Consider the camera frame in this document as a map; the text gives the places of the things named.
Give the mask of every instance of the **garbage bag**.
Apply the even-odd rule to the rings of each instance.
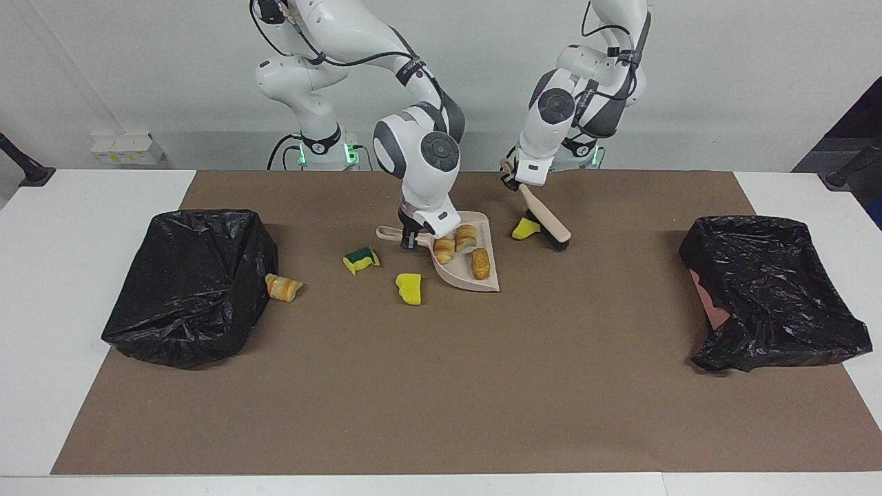
[[[801,222],[704,217],[680,258],[711,323],[692,358],[705,370],[838,364],[872,351],[867,326],[836,292]]]
[[[155,216],[101,339],[127,357],[192,368],[238,353],[266,308],[278,249],[250,210]]]

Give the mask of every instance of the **tabletop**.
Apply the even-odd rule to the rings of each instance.
[[[49,477],[108,347],[94,339],[151,217],[175,210],[192,171],[60,170],[0,210],[0,493],[876,494],[882,473],[526,474],[369,477]],[[831,280],[878,342],[882,233],[813,175],[738,173],[757,214],[806,222]],[[882,358],[848,361],[882,418]]]

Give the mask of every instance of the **sponge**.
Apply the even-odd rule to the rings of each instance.
[[[514,229],[512,237],[520,241],[522,239],[527,239],[528,237],[531,237],[532,235],[541,231],[542,226],[539,224],[539,222],[533,222],[527,218],[521,217],[520,224],[518,224],[518,227]]]
[[[343,265],[349,269],[352,275],[355,275],[356,272],[370,266],[380,267],[380,258],[371,248],[365,247],[343,257]]]
[[[420,282],[422,276],[419,274],[399,274],[395,278],[395,284],[398,286],[398,294],[406,304],[420,305],[422,304],[422,294],[420,293]]]

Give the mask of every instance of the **brown paper mat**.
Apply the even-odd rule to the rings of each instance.
[[[555,174],[538,194],[575,233],[564,253],[509,237],[523,206],[497,175],[461,175],[452,196],[490,217],[500,294],[448,287],[427,252],[374,237],[396,225],[398,189],[199,172],[183,207],[259,212],[282,273],[308,286],[201,372],[111,351],[53,473],[882,470],[843,367],[688,361],[706,322],[676,250],[701,215],[752,214],[732,174]],[[365,245],[383,266],[352,276],[342,256]],[[399,300],[402,272],[423,274],[424,306]]]

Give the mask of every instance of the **pink object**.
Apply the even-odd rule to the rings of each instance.
[[[695,273],[694,270],[689,270],[689,274],[692,276],[692,282],[695,282],[695,289],[699,291],[699,296],[701,297],[701,304],[705,306],[705,313],[707,314],[707,319],[711,321],[711,327],[714,328],[714,331],[719,329],[720,326],[726,323],[726,320],[732,317],[729,312],[726,312],[722,308],[718,306],[714,306],[714,301],[711,299],[710,294],[707,293],[707,289],[701,286],[699,283],[699,275]]]

